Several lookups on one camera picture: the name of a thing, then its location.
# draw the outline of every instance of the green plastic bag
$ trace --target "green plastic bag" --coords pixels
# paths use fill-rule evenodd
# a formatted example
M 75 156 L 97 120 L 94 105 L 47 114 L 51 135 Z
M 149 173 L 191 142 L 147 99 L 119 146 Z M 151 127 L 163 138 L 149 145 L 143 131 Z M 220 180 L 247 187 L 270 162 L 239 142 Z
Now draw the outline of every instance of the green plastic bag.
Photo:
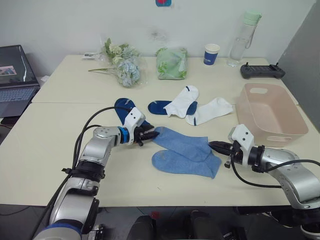
M 156 52 L 156 68 L 159 79 L 181 80 L 187 75 L 187 49 L 160 48 Z

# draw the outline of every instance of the laptop keyboard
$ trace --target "laptop keyboard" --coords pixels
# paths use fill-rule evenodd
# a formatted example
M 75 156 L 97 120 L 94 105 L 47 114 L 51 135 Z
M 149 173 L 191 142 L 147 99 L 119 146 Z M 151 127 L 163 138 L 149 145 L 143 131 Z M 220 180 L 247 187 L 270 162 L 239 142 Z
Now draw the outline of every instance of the laptop keyboard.
M 8 89 L 0 91 L 0 103 L 26 101 L 34 93 L 34 88 Z

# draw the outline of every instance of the laptop screen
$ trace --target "laptop screen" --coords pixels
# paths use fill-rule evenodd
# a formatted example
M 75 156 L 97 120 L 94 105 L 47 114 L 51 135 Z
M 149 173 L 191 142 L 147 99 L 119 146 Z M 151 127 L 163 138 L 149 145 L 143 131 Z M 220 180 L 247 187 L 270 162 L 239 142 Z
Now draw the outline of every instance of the laptop screen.
M 0 87 L 38 84 L 21 45 L 0 47 Z

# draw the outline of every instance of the red object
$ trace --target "red object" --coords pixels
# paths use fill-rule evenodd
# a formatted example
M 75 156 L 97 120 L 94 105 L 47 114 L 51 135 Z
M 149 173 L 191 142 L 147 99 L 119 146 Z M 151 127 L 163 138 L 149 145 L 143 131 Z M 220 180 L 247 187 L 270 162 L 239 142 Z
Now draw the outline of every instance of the red object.
M 152 212 L 151 212 L 151 218 L 152 218 L 152 219 L 159 219 L 159 218 L 160 218 L 160 212 L 158 212 L 158 211 L 152 211 Z

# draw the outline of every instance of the black remote controller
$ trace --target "black remote controller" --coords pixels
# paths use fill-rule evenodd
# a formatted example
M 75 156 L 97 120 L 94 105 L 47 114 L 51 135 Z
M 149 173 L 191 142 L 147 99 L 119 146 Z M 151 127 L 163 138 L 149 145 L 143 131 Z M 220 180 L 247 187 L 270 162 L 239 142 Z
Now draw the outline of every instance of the black remote controller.
M 278 63 L 276 65 L 270 64 L 261 66 L 250 66 L 248 63 L 246 63 L 245 65 L 241 66 L 240 72 L 244 79 L 261 77 L 273 77 L 280 79 L 286 74 L 285 71 L 278 67 Z

